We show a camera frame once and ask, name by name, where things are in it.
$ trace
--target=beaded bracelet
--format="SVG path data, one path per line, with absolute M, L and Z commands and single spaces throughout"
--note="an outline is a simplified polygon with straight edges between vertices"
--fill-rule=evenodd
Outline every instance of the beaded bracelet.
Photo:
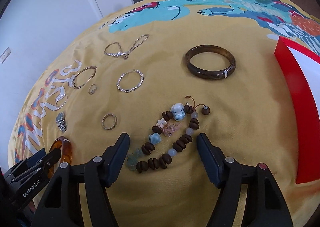
M 152 127 L 153 133 L 149 135 L 149 142 L 146 142 L 141 146 L 141 149 L 136 149 L 134 153 L 127 156 L 126 165 L 130 170 L 137 170 L 139 173 L 142 171 L 147 171 L 151 169 L 166 169 L 167 165 L 171 164 L 172 157 L 174 157 L 177 152 L 182 152 L 186 148 L 186 144 L 192 142 L 191 135 L 194 133 L 194 130 L 199 129 L 198 113 L 196 112 L 196 107 L 203 105 L 201 110 L 202 114 L 209 115 L 210 108 L 204 104 L 198 104 L 196 106 L 195 100 L 193 99 L 194 106 L 190 106 L 188 103 L 183 106 L 182 103 L 176 103 L 170 109 L 162 113 L 162 119 L 158 120 L 157 124 Z M 191 114 L 191 119 L 189 122 L 189 128 L 186 129 L 186 134 L 183 134 L 176 142 L 172 144 L 172 148 L 168 150 L 167 153 L 163 154 L 160 158 L 149 158 L 148 162 L 139 161 L 138 158 L 142 157 L 143 154 L 150 155 L 151 151 L 155 150 L 155 145 L 161 142 L 160 134 L 164 133 L 167 136 L 170 136 L 172 132 L 177 130 L 177 127 L 173 126 L 170 130 L 167 130 L 169 125 L 169 120 L 174 119 L 176 121 L 181 121 L 185 115 Z

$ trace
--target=dark brown jade bangle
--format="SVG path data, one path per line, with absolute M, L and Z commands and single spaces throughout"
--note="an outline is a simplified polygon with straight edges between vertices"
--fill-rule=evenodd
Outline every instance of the dark brown jade bangle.
M 197 54 L 204 53 L 204 52 L 212 52 L 217 53 L 220 55 L 223 55 L 225 58 L 228 59 L 230 62 L 230 66 L 227 67 L 224 70 L 220 71 L 209 71 L 209 70 L 203 70 L 196 66 L 194 66 L 190 60 L 192 57 L 194 57 Z M 202 79 L 211 79 L 211 80 L 221 80 L 227 78 L 227 76 L 231 75 L 234 70 L 236 69 L 236 59 L 234 56 L 227 50 L 225 50 L 222 47 L 215 46 L 215 45 L 198 45 L 193 48 L 191 48 L 185 55 L 185 63 L 188 67 L 188 70 L 194 74 L 195 76 L 198 76 Z

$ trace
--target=pink tassel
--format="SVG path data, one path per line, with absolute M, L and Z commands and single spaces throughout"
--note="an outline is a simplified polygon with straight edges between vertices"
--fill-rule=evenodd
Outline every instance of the pink tassel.
M 176 132 L 179 129 L 179 126 L 180 122 L 170 123 L 170 121 L 168 121 L 167 125 L 162 129 L 162 132 L 166 137 L 170 137 L 173 132 Z

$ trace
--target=wall outlet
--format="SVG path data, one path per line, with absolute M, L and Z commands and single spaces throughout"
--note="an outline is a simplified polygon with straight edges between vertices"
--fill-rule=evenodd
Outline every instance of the wall outlet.
M 6 56 L 4 54 L 2 54 L 0 56 L 0 63 L 3 64 L 4 60 L 6 59 Z
M 8 47 L 3 53 L 4 53 L 5 57 L 7 58 L 11 54 L 10 48 Z

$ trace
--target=white wall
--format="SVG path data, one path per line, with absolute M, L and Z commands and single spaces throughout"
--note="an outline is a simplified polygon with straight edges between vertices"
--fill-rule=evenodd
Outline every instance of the white wall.
M 48 65 L 82 31 L 99 20 L 88 0 L 11 0 L 0 19 L 0 165 L 24 100 Z

